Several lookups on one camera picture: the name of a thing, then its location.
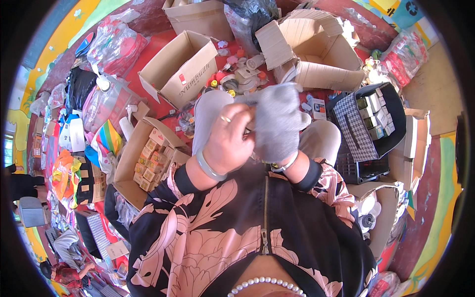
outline floral jacket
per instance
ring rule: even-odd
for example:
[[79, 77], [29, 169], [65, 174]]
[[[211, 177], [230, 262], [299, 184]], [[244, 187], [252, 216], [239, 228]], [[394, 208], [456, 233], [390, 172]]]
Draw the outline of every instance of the floral jacket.
[[132, 296], [226, 296], [259, 254], [308, 296], [366, 296], [377, 266], [354, 197], [325, 159], [298, 184], [252, 160], [203, 192], [185, 166], [169, 173], [129, 228]]

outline window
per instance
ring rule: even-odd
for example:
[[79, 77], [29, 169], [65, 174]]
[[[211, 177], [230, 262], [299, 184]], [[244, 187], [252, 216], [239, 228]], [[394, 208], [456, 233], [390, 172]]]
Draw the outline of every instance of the window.
[[13, 159], [13, 136], [12, 135], [5, 134], [3, 147], [4, 147], [3, 161], [5, 162], [5, 166], [13, 164], [14, 159]]

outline zipper pull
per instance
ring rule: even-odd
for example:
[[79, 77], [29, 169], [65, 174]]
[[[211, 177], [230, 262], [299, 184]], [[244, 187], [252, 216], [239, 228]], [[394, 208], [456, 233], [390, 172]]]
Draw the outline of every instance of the zipper pull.
[[261, 255], [268, 255], [269, 247], [267, 247], [267, 230], [266, 229], [261, 229], [261, 236], [262, 236], [262, 242], [264, 244], [264, 246], [262, 247]]

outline houndstooth box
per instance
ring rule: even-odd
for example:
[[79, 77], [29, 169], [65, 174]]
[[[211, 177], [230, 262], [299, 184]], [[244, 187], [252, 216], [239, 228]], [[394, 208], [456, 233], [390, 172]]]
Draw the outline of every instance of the houndstooth box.
[[111, 262], [111, 258], [105, 250], [105, 247], [110, 245], [111, 243], [105, 236], [100, 214], [92, 210], [78, 211], [77, 213], [87, 219], [87, 224], [91, 229], [92, 236], [94, 237], [95, 244], [97, 245], [97, 249], [99, 250], [102, 259], [106, 263]]
[[[364, 124], [356, 99], [374, 94], [377, 88], [384, 95], [386, 108], [391, 113], [394, 122], [395, 133], [373, 141]], [[327, 110], [335, 115], [355, 162], [380, 159], [398, 145], [406, 135], [404, 108], [398, 93], [390, 83], [364, 86], [332, 104], [334, 104], [334, 107], [327, 107]]]

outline open cardboard box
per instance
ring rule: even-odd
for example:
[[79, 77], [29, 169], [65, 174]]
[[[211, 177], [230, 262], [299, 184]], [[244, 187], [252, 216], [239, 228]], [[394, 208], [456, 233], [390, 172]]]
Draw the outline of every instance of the open cardboard box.
[[256, 38], [278, 83], [294, 79], [303, 87], [354, 91], [365, 74], [342, 33], [328, 12], [294, 10], [259, 29]]
[[427, 152], [432, 140], [429, 133], [429, 111], [421, 109], [404, 109], [406, 114], [406, 136], [389, 152], [388, 177], [404, 183], [404, 190], [417, 191], [419, 181], [426, 167]]
[[187, 154], [176, 149], [186, 147], [186, 144], [165, 124], [151, 117], [144, 117], [140, 120], [130, 136], [129, 145], [124, 148], [114, 176], [114, 187], [138, 210], [142, 209], [143, 203], [147, 199], [147, 193], [133, 181], [134, 168], [153, 128], [157, 128], [168, 140], [169, 146], [175, 149], [171, 163], [176, 162], [183, 165], [190, 158]]
[[165, 0], [161, 9], [177, 35], [185, 30], [193, 30], [219, 40], [234, 40], [222, 2], [209, 0], [188, 4], [188, 0]]
[[211, 75], [218, 71], [218, 54], [211, 38], [185, 30], [164, 46], [140, 71], [143, 88], [176, 109], [196, 99]]
[[376, 225], [370, 233], [370, 249], [375, 259], [379, 259], [388, 242], [399, 201], [399, 191], [392, 182], [366, 182], [359, 185], [347, 184], [348, 192], [357, 200], [363, 200], [376, 191], [381, 212], [376, 218]]

